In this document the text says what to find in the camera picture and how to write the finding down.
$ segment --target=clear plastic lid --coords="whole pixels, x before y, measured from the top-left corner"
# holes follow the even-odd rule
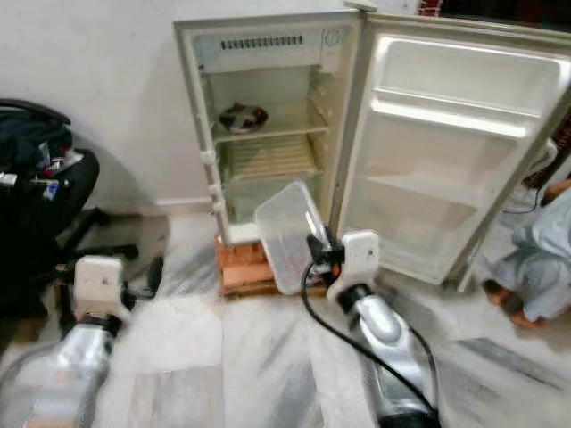
[[[311,263],[307,235],[327,243],[324,224],[307,187],[301,181],[293,182],[260,205],[253,217],[278,290],[282,294],[299,292],[303,271]]]

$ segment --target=black chair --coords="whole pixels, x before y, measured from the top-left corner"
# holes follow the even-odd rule
[[[0,99],[0,109],[19,109],[31,118],[56,120],[70,125],[70,119],[58,111],[22,100]],[[91,209],[63,245],[56,237],[76,219],[93,192],[99,175],[99,162],[88,150],[77,150],[83,159],[55,176],[70,183],[69,191],[58,192],[46,201],[41,192],[14,198],[7,206],[0,204],[0,316],[42,317],[47,315],[39,296],[47,284],[59,279],[70,284],[75,260],[84,255],[124,255],[138,257],[134,244],[77,250],[94,225],[106,226],[109,216],[98,208]],[[60,286],[62,326],[73,321],[69,287]]]

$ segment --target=wooden base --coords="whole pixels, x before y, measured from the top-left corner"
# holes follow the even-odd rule
[[[255,296],[279,294],[274,273],[269,266],[261,243],[227,247],[216,237],[216,253],[220,269],[220,294],[230,296]],[[325,296],[324,287],[311,287],[308,294]]]

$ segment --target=refrigerator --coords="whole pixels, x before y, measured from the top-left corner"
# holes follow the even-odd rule
[[[377,231],[382,266],[429,284],[466,273],[571,100],[553,31],[354,10],[174,30],[223,243],[256,242],[256,207],[301,180],[334,232]],[[228,131],[234,103],[267,121]]]

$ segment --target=white wall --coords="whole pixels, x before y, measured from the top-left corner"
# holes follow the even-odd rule
[[[410,12],[418,0],[379,0]],[[96,150],[94,202],[136,207],[207,196],[172,37],[174,18],[306,12],[341,0],[0,0],[0,96],[71,117]]]

